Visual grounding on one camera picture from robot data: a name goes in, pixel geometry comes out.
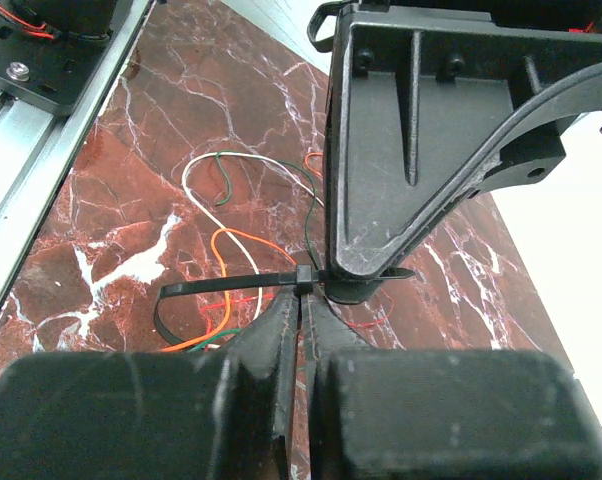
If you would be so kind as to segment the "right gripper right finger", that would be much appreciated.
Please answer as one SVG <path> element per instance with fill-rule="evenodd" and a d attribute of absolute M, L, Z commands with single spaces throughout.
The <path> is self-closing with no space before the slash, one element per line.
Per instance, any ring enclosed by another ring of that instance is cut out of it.
<path fill-rule="evenodd" d="M 316 479 L 602 479 L 572 373 L 532 350 L 376 348 L 300 301 Z"/>

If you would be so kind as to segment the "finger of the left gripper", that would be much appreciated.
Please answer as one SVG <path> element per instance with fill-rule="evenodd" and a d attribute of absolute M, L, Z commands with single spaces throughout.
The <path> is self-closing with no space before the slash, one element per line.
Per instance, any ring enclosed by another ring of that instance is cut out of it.
<path fill-rule="evenodd" d="M 602 110 L 602 4 L 326 4 L 326 295 L 368 300 L 461 202 Z"/>

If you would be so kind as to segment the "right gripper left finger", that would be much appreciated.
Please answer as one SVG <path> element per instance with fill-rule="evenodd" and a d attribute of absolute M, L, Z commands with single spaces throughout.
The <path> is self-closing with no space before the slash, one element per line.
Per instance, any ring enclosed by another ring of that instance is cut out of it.
<path fill-rule="evenodd" d="M 299 301 L 216 350 L 54 352 L 0 375 L 0 479 L 285 479 Z"/>

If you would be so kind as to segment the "black zip tie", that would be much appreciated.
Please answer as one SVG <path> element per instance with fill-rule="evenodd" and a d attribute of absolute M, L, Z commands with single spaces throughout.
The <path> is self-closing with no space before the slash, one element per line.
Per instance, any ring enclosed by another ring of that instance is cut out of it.
<path fill-rule="evenodd" d="M 204 279 L 163 285 L 158 292 L 153 309 L 153 323 L 157 333 L 169 345 L 183 343 L 184 340 L 169 331 L 159 315 L 162 300 L 211 292 L 225 292 L 250 288 L 284 287 L 314 284 L 328 284 L 337 278 L 327 270 L 314 270 L 310 265 L 300 265 L 294 272 L 278 272 Z"/>

